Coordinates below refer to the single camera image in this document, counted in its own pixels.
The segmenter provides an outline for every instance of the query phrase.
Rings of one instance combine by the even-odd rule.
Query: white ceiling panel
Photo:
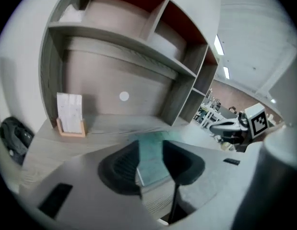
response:
[[[222,0],[218,36],[224,56],[216,79],[225,79],[226,66],[226,83],[259,99],[297,52],[297,30],[278,0]]]

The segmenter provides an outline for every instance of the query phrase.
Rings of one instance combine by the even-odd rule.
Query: white wall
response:
[[[47,116],[38,58],[48,18],[58,0],[23,0],[0,36],[0,122],[10,115],[37,132]]]

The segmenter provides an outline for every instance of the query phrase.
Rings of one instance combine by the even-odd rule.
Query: wooden shelf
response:
[[[163,112],[162,120],[167,124],[173,125],[178,118],[187,98],[192,90],[194,79],[186,75],[180,75],[174,82],[171,92],[169,93]]]
[[[59,22],[71,4],[85,8],[82,22]],[[49,21],[39,67],[53,127],[56,93],[64,91],[83,94],[84,111],[94,115],[160,116],[171,126],[186,123],[214,78],[217,58],[171,0],[60,0]],[[129,101],[120,101],[122,91],[131,94]]]
[[[106,29],[95,28],[92,25],[84,23],[52,22],[49,23],[48,27],[51,32],[59,32],[65,36],[88,37],[132,49],[161,62],[162,64],[181,74],[196,78],[196,75],[181,62],[163,55],[162,53],[148,46],[147,43],[141,39],[135,39],[120,33],[108,31]]]
[[[179,116],[190,123],[200,108],[204,98],[205,96],[202,95],[201,92],[199,93],[199,91],[192,89]]]
[[[208,47],[207,54],[193,87],[202,93],[207,93],[214,79],[217,67],[218,61],[212,50]]]
[[[208,47],[194,23],[171,1],[148,42],[163,54],[177,59],[196,75]]]
[[[203,92],[200,92],[199,90],[192,88],[192,91],[197,92],[198,94],[202,95],[202,96],[206,96],[206,94],[204,94]]]
[[[84,118],[88,129],[87,137],[90,137],[90,134],[96,134],[100,130],[103,130],[109,134],[112,132],[118,132],[122,135],[128,136],[134,133],[162,131],[171,128],[170,125],[156,116],[134,115],[131,118],[129,115],[84,114]],[[183,125],[187,125],[187,123],[182,119],[177,120],[175,123],[175,126]]]

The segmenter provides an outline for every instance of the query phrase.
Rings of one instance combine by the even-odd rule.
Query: fluorescent light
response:
[[[223,52],[219,37],[217,35],[215,36],[214,47],[216,48],[216,51],[217,51],[217,53],[219,55],[221,55],[221,56],[224,55],[224,52]]]
[[[224,72],[225,72],[225,77],[226,77],[227,79],[230,79],[228,68],[227,68],[227,67],[223,67],[223,68],[224,68]]]

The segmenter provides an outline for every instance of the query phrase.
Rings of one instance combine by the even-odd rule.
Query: table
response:
[[[20,196],[26,199],[32,190],[52,171],[62,165],[64,161],[69,161],[77,155],[98,150],[106,151],[107,149],[104,148],[109,146],[131,142],[129,140],[130,134],[137,132],[173,129],[183,131],[186,128],[186,122],[180,119],[176,126],[170,127],[154,117],[135,117],[132,122],[130,117],[126,119],[123,115],[119,119],[116,115],[115,118],[112,120],[111,116],[102,115],[95,120],[90,120],[87,123],[90,130],[87,138],[61,137],[56,129],[50,128],[50,123],[45,122],[35,136],[24,161]],[[197,211],[190,215],[187,220],[182,220],[170,228],[197,229],[201,226],[203,229],[229,229],[235,210],[238,208],[251,180],[257,159],[252,152],[259,150],[259,145],[257,145],[257,149],[247,149],[246,153],[235,153],[200,148],[178,142],[174,144],[202,156],[206,162],[206,171],[194,184],[180,189],[183,201],[188,203],[190,210],[197,209]],[[240,165],[234,166],[224,163],[222,160],[227,157],[241,160]],[[239,173],[243,173],[242,179],[238,176]],[[173,188],[174,183],[170,179],[142,190],[143,204],[154,219],[170,211]],[[222,198],[219,197],[219,194],[228,194],[230,197]],[[224,200],[229,200],[227,204],[232,204],[231,209],[226,212],[227,218],[224,218],[222,215],[224,213],[221,210],[216,210],[215,216],[210,204],[221,208],[228,207],[228,205],[218,205],[220,202],[223,204]],[[215,223],[214,218],[212,219],[207,214],[212,214],[221,219],[223,225]]]
[[[218,113],[215,109],[211,108],[210,106],[204,106],[206,109],[208,109],[208,113],[206,114],[204,120],[201,123],[201,127],[205,127],[208,121],[212,118],[212,116],[216,116],[217,121],[222,120],[224,117]]]

